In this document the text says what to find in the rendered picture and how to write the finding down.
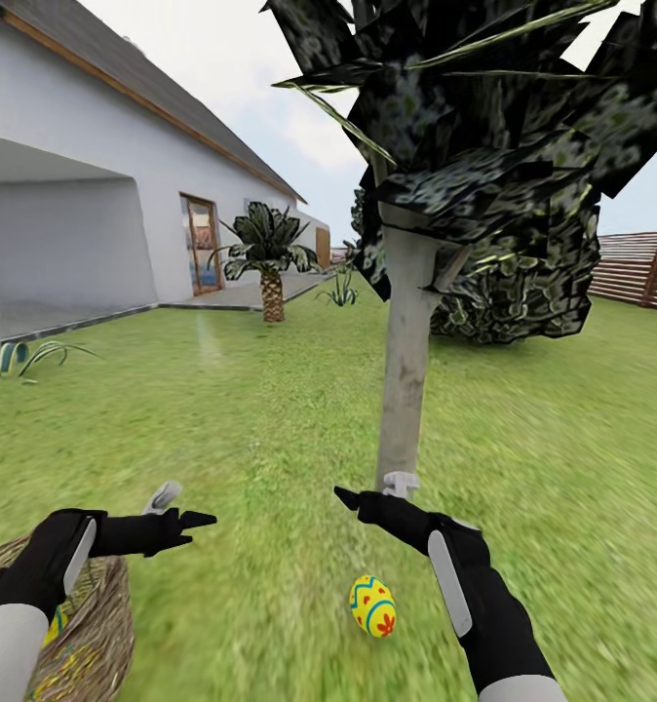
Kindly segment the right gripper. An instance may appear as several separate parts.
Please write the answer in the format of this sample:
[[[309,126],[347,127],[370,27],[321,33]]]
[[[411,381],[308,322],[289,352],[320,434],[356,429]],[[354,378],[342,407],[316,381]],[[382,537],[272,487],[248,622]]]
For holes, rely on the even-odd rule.
[[[352,490],[335,487],[333,492],[349,510],[359,510],[358,519],[363,524],[378,524],[398,539],[403,538],[406,515],[412,509],[417,509],[405,498],[396,498],[374,490],[356,494]]]

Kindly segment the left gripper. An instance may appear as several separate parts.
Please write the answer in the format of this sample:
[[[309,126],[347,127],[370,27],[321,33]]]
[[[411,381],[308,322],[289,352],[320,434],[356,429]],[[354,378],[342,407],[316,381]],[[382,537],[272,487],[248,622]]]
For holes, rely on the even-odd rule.
[[[127,516],[127,539],[119,555],[144,554],[144,558],[157,555],[162,549],[171,549],[191,543],[192,536],[181,535],[187,528],[203,527],[217,523],[214,515],[193,511],[179,514],[178,508],[170,508],[163,515]]]

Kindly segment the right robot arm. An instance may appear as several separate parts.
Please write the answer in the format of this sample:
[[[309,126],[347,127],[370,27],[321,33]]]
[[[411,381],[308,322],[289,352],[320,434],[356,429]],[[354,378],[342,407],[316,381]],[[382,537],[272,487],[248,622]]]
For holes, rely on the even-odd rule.
[[[359,510],[363,524],[378,524],[430,557],[479,701],[567,702],[533,638],[525,607],[490,566],[482,531],[407,502],[406,492],[419,488],[416,473],[392,471],[384,483],[383,492],[333,492],[349,510]]]

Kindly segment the wicker basket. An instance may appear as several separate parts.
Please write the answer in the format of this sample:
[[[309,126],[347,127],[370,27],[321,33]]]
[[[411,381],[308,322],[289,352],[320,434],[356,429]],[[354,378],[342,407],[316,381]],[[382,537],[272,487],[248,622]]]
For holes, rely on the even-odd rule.
[[[31,532],[1,546],[16,551]],[[0,551],[0,560],[4,554]],[[135,628],[129,590],[129,558],[103,557],[98,576],[88,579],[85,599],[70,622],[37,656],[21,702],[113,702],[131,670]]]

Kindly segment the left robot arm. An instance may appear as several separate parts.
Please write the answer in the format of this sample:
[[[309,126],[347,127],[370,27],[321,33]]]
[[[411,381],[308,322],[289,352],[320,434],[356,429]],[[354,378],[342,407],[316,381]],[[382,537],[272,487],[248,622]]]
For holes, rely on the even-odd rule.
[[[67,603],[87,560],[157,555],[191,543],[187,528],[217,523],[214,515],[165,508],[180,494],[165,482],[141,516],[109,518],[106,510],[62,508],[31,531],[13,561],[0,566],[0,702],[21,702],[54,621]]]

